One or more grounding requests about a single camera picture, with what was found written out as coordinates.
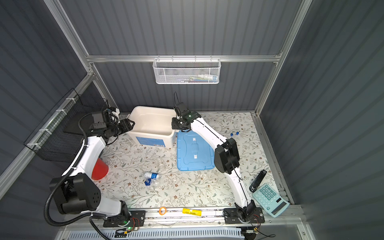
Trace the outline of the white plastic storage bin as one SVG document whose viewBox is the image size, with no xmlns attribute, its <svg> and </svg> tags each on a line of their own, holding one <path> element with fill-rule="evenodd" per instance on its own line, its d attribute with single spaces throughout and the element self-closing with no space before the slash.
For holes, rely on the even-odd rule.
<svg viewBox="0 0 384 240">
<path fill-rule="evenodd" d="M 135 123 L 128 135 L 139 145 L 172 148 L 176 139 L 172 129 L 175 117 L 173 109 L 137 106 L 128 117 Z"/>
</svg>

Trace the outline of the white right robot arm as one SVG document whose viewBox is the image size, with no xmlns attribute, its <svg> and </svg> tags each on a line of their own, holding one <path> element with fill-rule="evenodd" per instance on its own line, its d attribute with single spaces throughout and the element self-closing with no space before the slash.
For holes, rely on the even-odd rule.
<svg viewBox="0 0 384 240">
<path fill-rule="evenodd" d="M 223 173 L 234 193 L 237 215 L 242 223 L 249 223 L 256 210 L 254 200 L 248 194 L 240 172 L 240 155 L 233 138 L 216 132 L 202 116 L 190 111 L 184 103 L 175 104 L 176 116 L 172 118 L 172 129 L 181 132 L 193 131 L 202 137 L 214 150 L 214 164 Z"/>
</svg>

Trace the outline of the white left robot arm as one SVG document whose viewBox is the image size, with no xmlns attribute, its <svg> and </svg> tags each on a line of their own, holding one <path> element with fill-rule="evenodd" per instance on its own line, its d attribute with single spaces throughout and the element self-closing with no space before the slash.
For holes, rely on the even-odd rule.
<svg viewBox="0 0 384 240">
<path fill-rule="evenodd" d="M 133 129 L 135 122 L 120 120 L 115 107 L 89 113 L 78 120 L 83 135 L 82 145 L 68 169 L 50 182 L 50 194 L 45 202 L 45 221 L 54 227 L 72 224 L 82 218 L 111 219 L 114 225 L 127 225 L 131 213 L 123 201 L 103 197 L 92 180 L 100 154 L 111 137 L 118 138 Z"/>
</svg>

